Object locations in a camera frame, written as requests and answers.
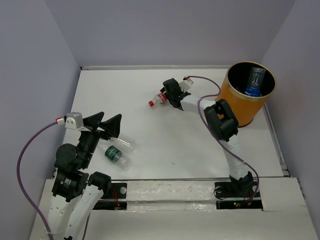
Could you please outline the clear plastic bottle no label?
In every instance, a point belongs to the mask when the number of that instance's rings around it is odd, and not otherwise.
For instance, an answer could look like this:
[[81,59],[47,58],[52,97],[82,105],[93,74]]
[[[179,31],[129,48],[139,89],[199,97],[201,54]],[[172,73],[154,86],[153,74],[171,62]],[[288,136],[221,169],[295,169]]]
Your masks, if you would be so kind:
[[136,145],[133,139],[124,135],[120,135],[118,138],[112,137],[110,142],[118,149],[128,153],[133,152]]

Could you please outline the green label plastic bottle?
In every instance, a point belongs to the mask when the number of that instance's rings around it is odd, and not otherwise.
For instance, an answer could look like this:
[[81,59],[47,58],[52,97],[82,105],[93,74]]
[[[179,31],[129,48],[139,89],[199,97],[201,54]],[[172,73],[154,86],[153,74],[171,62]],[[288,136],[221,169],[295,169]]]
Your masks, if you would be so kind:
[[128,171],[131,167],[132,161],[130,157],[123,150],[120,150],[119,147],[107,141],[100,141],[98,143],[98,149],[103,153],[105,158],[122,171]]

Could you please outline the red cap small bottle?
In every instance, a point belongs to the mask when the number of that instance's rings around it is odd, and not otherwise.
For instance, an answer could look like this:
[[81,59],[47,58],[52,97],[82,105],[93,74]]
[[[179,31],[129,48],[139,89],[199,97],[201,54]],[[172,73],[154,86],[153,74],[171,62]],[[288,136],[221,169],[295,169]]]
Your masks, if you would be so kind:
[[162,107],[167,103],[168,99],[164,93],[159,92],[152,100],[148,102],[151,108]]

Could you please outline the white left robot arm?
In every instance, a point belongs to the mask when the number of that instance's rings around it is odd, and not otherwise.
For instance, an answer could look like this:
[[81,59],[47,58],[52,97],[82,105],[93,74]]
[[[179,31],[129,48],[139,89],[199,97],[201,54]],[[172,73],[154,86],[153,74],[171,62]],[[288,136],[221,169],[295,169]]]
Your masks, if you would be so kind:
[[111,177],[101,172],[92,174],[89,167],[99,140],[117,138],[122,115],[104,121],[104,112],[83,117],[71,112],[55,123],[80,132],[77,144],[65,143],[55,153],[56,176],[52,187],[47,223],[49,240],[75,240],[95,204],[110,194]]

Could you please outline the blue label bottle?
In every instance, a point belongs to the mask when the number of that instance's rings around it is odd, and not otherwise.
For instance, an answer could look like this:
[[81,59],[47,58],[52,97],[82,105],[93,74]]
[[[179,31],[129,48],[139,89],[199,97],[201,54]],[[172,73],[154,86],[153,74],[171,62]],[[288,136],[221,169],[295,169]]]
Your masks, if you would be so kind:
[[264,68],[253,67],[250,70],[248,82],[244,94],[249,97],[259,97],[264,81],[266,70]]

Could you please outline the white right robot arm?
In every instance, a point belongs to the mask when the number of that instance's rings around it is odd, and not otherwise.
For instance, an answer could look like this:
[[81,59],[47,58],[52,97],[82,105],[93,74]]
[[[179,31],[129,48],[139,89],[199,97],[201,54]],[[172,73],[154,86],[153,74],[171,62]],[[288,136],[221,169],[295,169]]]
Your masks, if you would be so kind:
[[193,86],[193,76],[181,82],[174,78],[165,80],[160,90],[162,103],[169,103],[175,109],[192,112],[200,116],[209,133],[222,147],[229,169],[230,190],[235,196],[251,193],[251,201],[259,190],[257,171],[242,158],[239,146],[239,122],[225,99],[208,100],[216,95],[196,97],[189,90]]

